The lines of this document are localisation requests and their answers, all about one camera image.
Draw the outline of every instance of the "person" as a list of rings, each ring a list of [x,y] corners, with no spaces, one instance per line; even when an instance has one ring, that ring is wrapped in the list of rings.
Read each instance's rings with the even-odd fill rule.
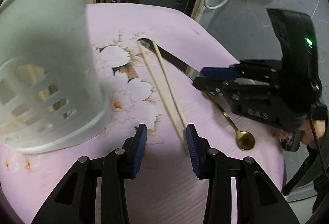
[[[326,169],[328,169],[329,160],[326,158],[328,154],[325,151],[329,147],[329,135],[327,135],[328,118],[325,121],[313,121],[313,125],[324,158],[324,166]],[[328,194],[329,178],[327,178],[323,173],[319,158],[319,150],[317,149],[314,140],[310,121],[305,120],[299,129],[304,131],[304,135],[301,141],[307,146],[309,156],[305,159],[294,177],[283,187],[282,193],[283,195],[288,195],[297,187],[303,186],[313,181],[314,189],[317,191],[317,197],[312,208],[314,213],[325,196]],[[288,132],[275,129],[275,136],[278,139],[286,139],[288,137]]]

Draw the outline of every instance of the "hand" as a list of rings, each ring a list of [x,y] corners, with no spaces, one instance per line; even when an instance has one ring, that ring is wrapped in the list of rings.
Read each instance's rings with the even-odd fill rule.
[[[316,137],[319,139],[319,144],[321,144],[326,131],[326,123],[325,121],[315,120],[313,121],[313,125],[315,129]],[[302,143],[308,145],[312,149],[316,149],[316,144],[312,134],[312,129],[310,127],[310,121],[308,119],[304,120],[299,130],[303,130],[305,132],[302,137]],[[288,137],[288,132],[280,129],[275,129],[275,136],[279,140],[280,139],[285,140]]]

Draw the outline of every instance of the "cloth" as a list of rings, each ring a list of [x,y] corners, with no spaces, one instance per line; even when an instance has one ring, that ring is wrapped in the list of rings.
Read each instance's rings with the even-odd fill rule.
[[[309,147],[307,147],[307,150],[310,153],[310,158],[312,160],[315,160],[317,155],[319,154],[318,150],[313,150],[310,149]],[[323,199],[325,198],[325,196],[329,191],[329,179],[325,176],[325,174],[322,174],[319,177],[317,177],[313,181],[313,183],[314,183],[314,189],[317,191],[316,200],[312,208],[312,212],[314,213],[319,207],[319,205],[322,203]]]
[[[190,157],[160,102],[136,41],[150,38],[197,70],[204,66],[228,67],[237,60],[197,22],[176,10],[126,3],[94,4],[87,6],[87,18],[100,80],[113,89],[111,122],[93,139],[50,153],[23,155],[0,145],[0,181],[5,196],[22,220],[31,223],[80,156],[95,159],[107,155],[135,134],[136,125],[144,123],[148,139],[141,169],[136,179],[125,180],[130,223],[202,223],[208,180],[198,180],[193,173]],[[154,73],[162,75],[156,56],[151,52],[147,56]],[[229,157],[253,157],[281,189],[284,158],[269,127],[230,113],[226,100],[219,97],[237,127],[255,137],[251,151],[239,150],[235,132],[220,111],[191,85],[187,76],[173,65],[167,62],[165,65],[185,118],[195,124],[199,136]],[[232,193],[232,223],[236,223],[235,184]],[[99,196],[98,188],[96,211]]]
[[[303,164],[300,166],[299,170],[292,177],[292,179],[283,187],[283,195],[289,195],[293,190],[298,187],[304,186],[307,183],[314,181],[314,188],[316,191],[322,191],[325,186],[322,185],[324,174],[321,167],[319,152],[317,150],[311,150],[308,147],[310,155],[305,159]],[[323,156],[323,162],[325,168],[329,167],[329,131],[328,131],[328,117],[326,119],[326,132],[323,143],[321,145],[321,152]]]

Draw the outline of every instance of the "spoon bowl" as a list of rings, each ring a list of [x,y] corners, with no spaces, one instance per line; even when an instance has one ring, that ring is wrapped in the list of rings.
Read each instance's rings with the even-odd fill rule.
[[[236,144],[243,151],[249,151],[255,146],[255,138],[248,131],[236,131]]]

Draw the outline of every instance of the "white flower print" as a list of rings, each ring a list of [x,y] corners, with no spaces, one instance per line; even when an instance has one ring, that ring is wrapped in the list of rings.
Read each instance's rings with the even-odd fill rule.
[[[111,45],[106,47],[99,54],[101,66],[117,68],[126,65],[129,62],[129,53],[118,46]]]
[[[112,120],[121,124],[127,120],[143,123],[148,129],[154,129],[157,110],[154,104],[145,101],[152,94],[153,86],[139,78],[128,82],[126,73],[115,73],[111,81],[113,88]]]
[[[135,67],[143,67],[145,66],[143,57],[141,52],[139,51],[137,40],[145,37],[144,32],[134,32],[129,34],[123,34],[119,31],[118,35],[112,35],[111,41],[108,43],[107,46],[95,46],[96,49],[102,49],[101,53],[103,53],[108,47],[117,46],[123,49],[129,55],[129,63]],[[150,50],[145,49],[145,55],[147,58],[154,56],[154,53]]]

